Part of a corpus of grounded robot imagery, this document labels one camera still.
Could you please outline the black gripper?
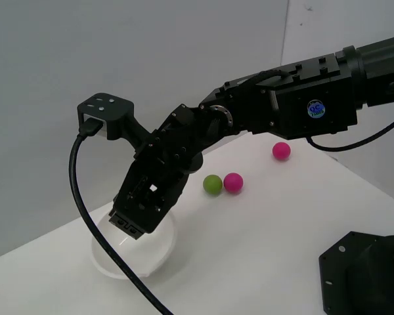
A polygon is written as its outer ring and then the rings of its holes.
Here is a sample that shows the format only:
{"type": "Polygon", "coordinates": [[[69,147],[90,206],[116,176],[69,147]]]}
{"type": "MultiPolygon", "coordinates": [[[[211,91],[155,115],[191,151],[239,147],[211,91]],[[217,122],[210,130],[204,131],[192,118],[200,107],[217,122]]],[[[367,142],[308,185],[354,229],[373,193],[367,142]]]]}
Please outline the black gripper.
{"type": "Polygon", "coordinates": [[[229,135],[233,118],[221,105],[178,106],[136,150],[109,222],[133,239],[152,233],[177,203],[202,152],[229,135]]]}

